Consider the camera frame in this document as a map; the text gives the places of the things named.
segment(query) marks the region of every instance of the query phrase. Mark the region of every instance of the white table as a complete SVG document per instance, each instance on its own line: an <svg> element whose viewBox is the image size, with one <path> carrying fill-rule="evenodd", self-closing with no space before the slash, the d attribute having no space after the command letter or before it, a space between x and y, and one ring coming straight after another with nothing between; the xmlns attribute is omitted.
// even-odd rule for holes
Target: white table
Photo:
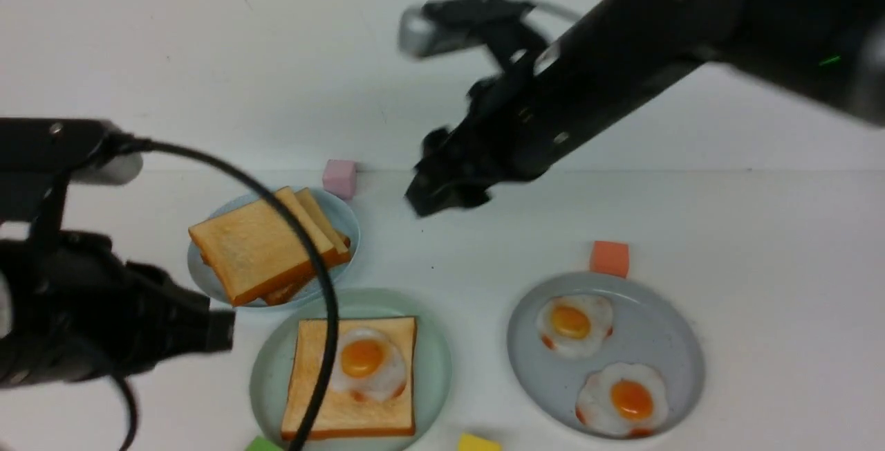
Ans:
<svg viewBox="0 0 885 451"><path fill-rule="evenodd" d="M260 177L319 182L319 173ZM461 432L497 439L505 451L595 447L529 401L503 341L522 294L585 268L595 239L631 244L632 278L687 316L709 368L688 420L627 447L882 448L885 174L555 173L498 189L484 208L423 221L402 200L410 179L361 174L353 206L364 247L348 278L411 294L448 329L451 398L415 451L452 451ZM123 189L73 189L66 224L107 232L121 256L192 286L186 227L240 193L209 171L145 173ZM245 448L259 432L252 362L285 317L242 313L233 353L172 360L138 376L143 420L133 449ZM0 395L4 451L116 449L123 434L123 406L104 381Z"/></svg>

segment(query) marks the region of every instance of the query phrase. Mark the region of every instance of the gray plate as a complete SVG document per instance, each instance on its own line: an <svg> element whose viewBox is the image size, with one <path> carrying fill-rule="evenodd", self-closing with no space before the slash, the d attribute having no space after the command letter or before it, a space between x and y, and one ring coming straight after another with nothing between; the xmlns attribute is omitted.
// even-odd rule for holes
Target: gray plate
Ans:
<svg viewBox="0 0 885 451"><path fill-rule="evenodd" d="M565 360L541 343L535 320L548 300L571 294L607 297L614 308L614 334L585 360ZM538 285L511 316L507 352L519 384L541 409L564 425L595 434L575 416L587 375L613 362L641 362L664 376L669 416L655 435L676 426L694 409L705 379L704 356L688 322L658 294L641 284L595 273L571 273Z"/></svg>
<svg viewBox="0 0 885 451"><path fill-rule="evenodd" d="M296 190L296 192L300 189L301 188L297 186L292 187L292 190ZM353 214L353 210L344 202L344 200L326 192L326 190L312 188L310 189L310 193L313 194L314 199L317 199L319 207L323 210L323 213L326 215L329 222L332 223L332 226L351 238L351 262L353 262L354 259L357 259L357 253L358 250L360 250L360 222L357 221L357 215ZM227 204L222 205L215 212L210 214L208 219L220 217L226 212L241 208L241 206L250 204L257 199L257 195L254 194L240 196L240 198L231 200ZM329 275L332 277L336 289L342 285L342 278L344 278L348 268L351 267L351 262L336 266L329 271ZM225 304L230 304L230 301L227 299L227 294L225 294L224 287L221 286L221 282L218 280L218 277L216 277L215 272L212 271L212 268L203 264L203 258L200 257L200 249L198 249L193 242L187 247L187 270L190 271L190 277L194 280L194 284L196 284L196 286L206 295L212 297L212 299L224 302ZM320 293L319 290L319 282L314 278L306 285L306 287L301 289L292 300L288 301L288 303L279 306L268 306L265 301L259 299L253 300L242 307L247 307L248 309L261 309L262 311L281 311L284 309L293 309L296 306L320 296L322 296L322 293Z"/></svg>
<svg viewBox="0 0 885 451"><path fill-rule="evenodd" d="M389 318L416 316L418 338L414 356L414 409L416 432L412 437L372 439L329 439L308 442L306 451L402 451L417 441L433 425L445 406L451 389L452 363L449 343L433 312L410 297L380 289L354 289L338 294L341 318ZM279 325L265 342L252 367L249 392L252 413L265 438L277 445L279 426L286 410L288 379L292 373L298 336L298 322L325 318L322 299L306 304Z"/></svg>

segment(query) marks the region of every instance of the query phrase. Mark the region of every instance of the stack of toast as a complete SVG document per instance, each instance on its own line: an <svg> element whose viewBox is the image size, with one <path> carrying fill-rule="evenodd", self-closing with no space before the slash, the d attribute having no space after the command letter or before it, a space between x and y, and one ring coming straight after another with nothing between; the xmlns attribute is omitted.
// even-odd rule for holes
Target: stack of toast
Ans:
<svg viewBox="0 0 885 451"><path fill-rule="evenodd" d="M326 267L351 260L351 240L336 230L309 189L274 194L310 235ZM241 206L187 230L233 306L263 299L278 306L303 289L316 271L288 224L263 200Z"/></svg>

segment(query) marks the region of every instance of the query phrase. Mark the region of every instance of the foam block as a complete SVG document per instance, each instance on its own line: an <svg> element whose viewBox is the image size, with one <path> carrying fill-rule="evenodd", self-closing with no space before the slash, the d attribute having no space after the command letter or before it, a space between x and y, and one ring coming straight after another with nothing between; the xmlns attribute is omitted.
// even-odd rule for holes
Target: foam block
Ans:
<svg viewBox="0 0 885 451"><path fill-rule="evenodd" d="M351 160L330 160L323 171L323 189L344 200L357 194L357 163Z"/></svg>
<svg viewBox="0 0 885 451"><path fill-rule="evenodd" d="M246 451L282 451L282 449L279 449L276 444L263 437L257 437L252 444L249 444Z"/></svg>
<svg viewBox="0 0 885 451"><path fill-rule="evenodd" d="M458 442L458 451L501 451L501 445L497 442L486 441L469 433L461 434Z"/></svg>
<svg viewBox="0 0 885 451"><path fill-rule="evenodd" d="M630 247L626 243L595 242L590 254L590 271L626 278L630 271Z"/></svg>

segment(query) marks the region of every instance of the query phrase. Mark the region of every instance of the black cable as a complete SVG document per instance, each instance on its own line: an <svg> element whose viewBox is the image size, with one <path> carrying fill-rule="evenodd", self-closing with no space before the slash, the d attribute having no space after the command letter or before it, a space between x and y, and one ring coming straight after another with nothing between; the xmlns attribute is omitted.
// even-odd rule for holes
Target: black cable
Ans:
<svg viewBox="0 0 885 451"><path fill-rule="evenodd" d="M132 443L136 441L136 433L138 433L139 416L136 392L133 391L132 385L129 384L129 381L127 381L124 376L114 372L114 365L111 357L108 356L101 347L98 347L95 342L82 337L82 335L72 335L72 337L69 338L68 343L75 347L78 352L86 354L86 356L92 360L95 369L97 369L99 373L104 373L107 376L110 376L111 382L113 382L120 391L120 395L123 396L123 401L126 403L126 409L129 413L129 431L126 432L126 438L123 439L120 451L127 451Z"/></svg>
<svg viewBox="0 0 885 451"><path fill-rule="evenodd" d="M322 256L317 250L317 247L314 246L313 240L310 239L307 230L304 230L304 227L301 226L301 222L298 221L298 218L288 210L287 206L282 204L282 202L279 202L279 199L274 196L274 193L272 193L271 190L257 182L254 178L249 176L249 174L244 173L224 160L213 157L209 154L204 154L201 151L196 151L196 149L171 145L171 143L155 142L146 138L126 136L121 137L121 140L120 154L159 151L164 154L190 158L190 160L211 165L217 170L231 176L238 182L249 187L250 190L261 196L263 201L274 208L274 211L276 211L277 214L285 220L288 226L295 231L295 234L297 234L298 239L304 246L304 250L307 250L307 255L310 257L310 264L313 265L313 269L317 272L317 279L319 280L319 287L322 289L323 300L326 301L326 316L328 316L328 318L326 318L326 346L323 350L323 359L319 366L317 384L313 387L313 395L310 397L310 402L307 404L307 410L304 412L304 419L301 420L301 425L298 427L298 431L296 432L294 439L292 439L290 447L288 447L288 451L301 451L301 449L304 448L304 443L307 442L307 438L310 436L310 429L313 429L313 423L316 422L319 409L323 403L323 397L326 396L329 380L332 378L332 368L335 363L335 351L338 346L338 298L335 296L335 289L332 287L332 278L329 277L326 263L323 262Z"/></svg>

